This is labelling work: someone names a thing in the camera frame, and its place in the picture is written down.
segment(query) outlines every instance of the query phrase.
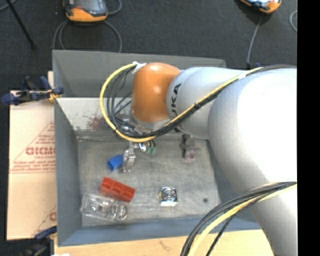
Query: cardboard sheet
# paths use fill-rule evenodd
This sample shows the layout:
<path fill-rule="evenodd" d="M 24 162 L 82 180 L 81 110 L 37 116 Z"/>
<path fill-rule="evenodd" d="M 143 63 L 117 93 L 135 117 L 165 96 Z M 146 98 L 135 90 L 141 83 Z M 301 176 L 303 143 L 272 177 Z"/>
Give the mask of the cardboard sheet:
<path fill-rule="evenodd" d="M 10 106 L 7 240 L 57 223 L 54 104 Z"/>

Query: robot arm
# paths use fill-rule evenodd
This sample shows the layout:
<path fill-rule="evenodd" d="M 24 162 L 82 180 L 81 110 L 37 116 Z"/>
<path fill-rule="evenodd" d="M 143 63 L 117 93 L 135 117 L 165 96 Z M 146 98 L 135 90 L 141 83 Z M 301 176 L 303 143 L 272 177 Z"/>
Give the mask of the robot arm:
<path fill-rule="evenodd" d="M 203 100 L 214 91 L 211 100 Z M 135 73 L 131 121 L 150 135 L 192 105 L 196 113 L 179 124 L 180 131 L 210 141 L 238 193 L 297 180 L 295 67 L 250 73 L 219 67 L 179 70 L 149 63 Z M 297 189 L 259 202 L 251 212 L 275 256 L 298 255 Z"/>

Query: blue block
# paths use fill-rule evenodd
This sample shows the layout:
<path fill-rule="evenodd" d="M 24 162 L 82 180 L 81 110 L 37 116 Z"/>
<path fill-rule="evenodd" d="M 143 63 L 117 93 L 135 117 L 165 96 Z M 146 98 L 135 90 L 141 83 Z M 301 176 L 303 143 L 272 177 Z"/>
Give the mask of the blue block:
<path fill-rule="evenodd" d="M 123 154 L 117 154 L 114 157 L 110 158 L 107 162 L 108 167 L 111 171 L 114 169 L 119 168 L 124 161 L 124 155 Z"/>

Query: gray box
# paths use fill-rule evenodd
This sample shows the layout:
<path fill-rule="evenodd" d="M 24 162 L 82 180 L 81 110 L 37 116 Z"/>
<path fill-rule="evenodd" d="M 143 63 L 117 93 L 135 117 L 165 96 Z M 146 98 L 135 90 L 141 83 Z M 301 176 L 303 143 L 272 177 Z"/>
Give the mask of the gray box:
<path fill-rule="evenodd" d="M 198 151 L 196 160 L 190 163 L 182 157 L 182 134 L 177 132 L 157 139 L 155 154 L 136 151 L 131 172 L 110 171 L 108 159 L 123 154 L 128 142 L 108 128 L 99 109 L 104 81 L 133 61 L 163 62 L 186 69 L 225 68 L 223 60 L 73 50 L 54 50 L 52 58 L 54 86 L 65 89 L 63 97 L 55 102 L 59 246 L 187 236 L 208 211 L 235 196 L 209 142 L 195 140 Z M 132 79 L 132 75 L 127 79 L 123 95 L 130 90 Z M 80 213 L 83 194 L 99 193 L 103 177 L 135 188 L 127 205 L 128 217 L 122 223 Z M 175 206 L 161 206 L 158 193 L 163 186 L 176 189 Z M 245 212 L 227 230 L 258 228 L 252 215 Z"/>

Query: red block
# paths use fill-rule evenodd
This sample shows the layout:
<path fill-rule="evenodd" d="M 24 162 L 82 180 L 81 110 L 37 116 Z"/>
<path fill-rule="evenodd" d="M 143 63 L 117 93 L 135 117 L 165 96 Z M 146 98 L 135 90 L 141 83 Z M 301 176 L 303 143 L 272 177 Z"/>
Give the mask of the red block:
<path fill-rule="evenodd" d="M 135 189 L 116 180 L 104 177 L 100 185 L 100 192 L 114 199 L 130 202 L 135 194 Z"/>

